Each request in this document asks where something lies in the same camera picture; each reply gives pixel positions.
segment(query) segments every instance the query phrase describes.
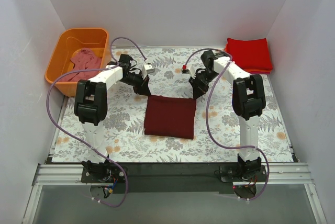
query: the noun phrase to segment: red towel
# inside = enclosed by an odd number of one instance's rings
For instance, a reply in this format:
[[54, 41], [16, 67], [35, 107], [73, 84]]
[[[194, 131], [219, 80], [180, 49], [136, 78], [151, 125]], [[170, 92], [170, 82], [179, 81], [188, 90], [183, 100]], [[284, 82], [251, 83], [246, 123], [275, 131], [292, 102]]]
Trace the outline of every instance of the red towel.
[[[101, 58], [98, 58], [94, 52], [88, 48], [81, 49], [70, 60], [74, 63], [73, 71], [99, 69], [101, 65]], [[59, 82], [78, 82], [80, 79], [88, 80], [98, 73], [98, 71], [73, 73], [61, 78]]]
[[191, 98], [149, 96], [144, 134], [193, 139], [195, 108]]
[[232, 55], [233, 61], [253, 74], [269, 74], [272, 71], [269, 49], [266, 38], [242, 41], [228, 38], [226, 51]]

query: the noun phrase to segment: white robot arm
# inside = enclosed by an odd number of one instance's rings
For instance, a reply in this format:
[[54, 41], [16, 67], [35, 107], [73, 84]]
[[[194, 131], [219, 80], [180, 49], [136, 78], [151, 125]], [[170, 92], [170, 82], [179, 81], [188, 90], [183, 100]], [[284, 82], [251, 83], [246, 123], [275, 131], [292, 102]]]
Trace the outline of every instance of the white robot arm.
[[[190, 66], [184, 73], [191, 75], [189, 82], [193, 88], [193, 99], [198, 99], [208, 91], [208, 84], [223, 71], [230, 58], [224, 53], [205, 51], [201, 60], [205, 69]], [[230, 63], [223, 77], [233, 86], [232, 106], [240, 123], [240, 145], [258, 146], [260, 116], [265, 108], [263, 80], [260, 75], [251, 75]], [[238, 162], [244, 174], [252, 174], [261, 168], [259, 152], [254, 148], [239, 149]]]
[[[132, 61], [131, 56], [121, 54], [118, 67], [111, 69], [116, 62], [110, 62], [106, 67], [109, 70], [102, 71], [89, 80], [80, 80], [77, 84], [74, 113], [82, 123], [86, 142], [105, 156], [107, 151], [104, 145], [103, 120], [107, 115], [107, 90], [121, 81], [132, 85], [136, 94], [150, 95], [148, 74], [154, 72], [153, 66], [150, 63], [144, 64], [140, 73], [136, 74], [131, 66]], [[87, 159], [94, 163], [104, 162], [92, 150]]]

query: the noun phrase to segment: orange basket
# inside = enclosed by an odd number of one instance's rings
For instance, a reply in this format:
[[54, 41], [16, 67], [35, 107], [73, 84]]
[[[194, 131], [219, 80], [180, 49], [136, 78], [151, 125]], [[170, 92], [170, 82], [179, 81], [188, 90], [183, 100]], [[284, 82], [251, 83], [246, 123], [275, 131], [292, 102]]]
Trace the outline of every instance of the orange basket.
[[[70, 72], [74, 64], [70, 58], [82, 48], [90, 48], [97, 57], [102, 58], [100, 68], [104, 68], [110, 61], [108, 49], [108, 32], [101, 28], [77, 28], [65, 31], [58, 39], [53, 55], [50, 59], [45, 77], [52, 84], [57, 77]], [[77, 82], [57, 82], [55, 85], [67, 97], [74, 97]]]

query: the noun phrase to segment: table surface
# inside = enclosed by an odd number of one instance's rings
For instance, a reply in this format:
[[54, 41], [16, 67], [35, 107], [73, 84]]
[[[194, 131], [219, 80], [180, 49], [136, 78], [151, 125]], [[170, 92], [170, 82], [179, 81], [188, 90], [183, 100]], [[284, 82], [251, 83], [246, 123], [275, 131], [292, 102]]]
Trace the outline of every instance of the table surface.
[[[149, 88], [153, 95], [192, 97], [188, 75], [181, 67], [196, 48], [144, 48], [143, 53], [156, 68], [150, 74]], [[115, 56], [130, 54], [141, 68], [144, 61], [137, 49], [115, 49]], [[202, 68], [200, 54], [190, 64]], [[259, 147], [270, 162], [293, 162], [288, 136], [285, 134], [280, 110], [267, 75], [262, 75], [266, 108], [261, 116]], [[132, 87], [121, 82], [108, 91], [108, 113], [104, 120], [105, 146], [109, 157], [116, 162], [235, 162], [237, 151], [216, 146], [209, 138], [205, 109], [209, 92], [197, 100], [194, 139], [145, 136], [143, 123], [147, 97], [134, 94]], [[221, 78], [213, 93], [209, 124], [214, 138], [223, 145], [236, 147], [240, 142], [238, 118], [233, 112], [231, 85]], [[78, 137], [85, 138], [84, 130], [73, 112], [74, 98], [69, 98], [62, 127]], [[53, 162], [81, 162], [88, 157], [85, 145], [59, 132]]]

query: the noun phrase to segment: white wall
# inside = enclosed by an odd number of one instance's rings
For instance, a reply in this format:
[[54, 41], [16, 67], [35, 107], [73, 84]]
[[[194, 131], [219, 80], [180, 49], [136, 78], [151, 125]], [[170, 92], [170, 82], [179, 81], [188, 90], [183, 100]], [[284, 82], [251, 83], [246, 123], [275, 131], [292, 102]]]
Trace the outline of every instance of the white wall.
[[286, 0], [267, 38], [271, 81], [293, 148], [335, 223], [335, 0]]
[[[21, 223], [54, 127], [44, 72], [64, 30], [50, 0], [0, 0], [0, 223]], [[52, 96], [57, 117], [62, 96]]]
[[285, 0], [51, 0], [66, 29], [104, 27], [141, 45], [223, 45], [265, 37]]

